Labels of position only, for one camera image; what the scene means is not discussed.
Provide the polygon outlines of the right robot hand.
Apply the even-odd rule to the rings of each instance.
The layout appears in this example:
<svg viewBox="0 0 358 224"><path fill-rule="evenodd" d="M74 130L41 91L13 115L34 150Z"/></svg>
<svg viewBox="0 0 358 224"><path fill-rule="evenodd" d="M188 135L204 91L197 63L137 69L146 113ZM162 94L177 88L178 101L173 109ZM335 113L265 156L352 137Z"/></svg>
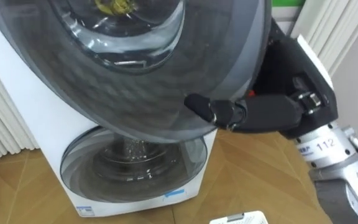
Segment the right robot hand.
<svg viewBox="0 0 358 224"><path fill-rule="evenodd" d="M278 131L296 139L338 119L327 70L301 35L284 34L271 21L259 73L238 100L212 100L192 93L185 106L207 123L236 133Z"/></svg>

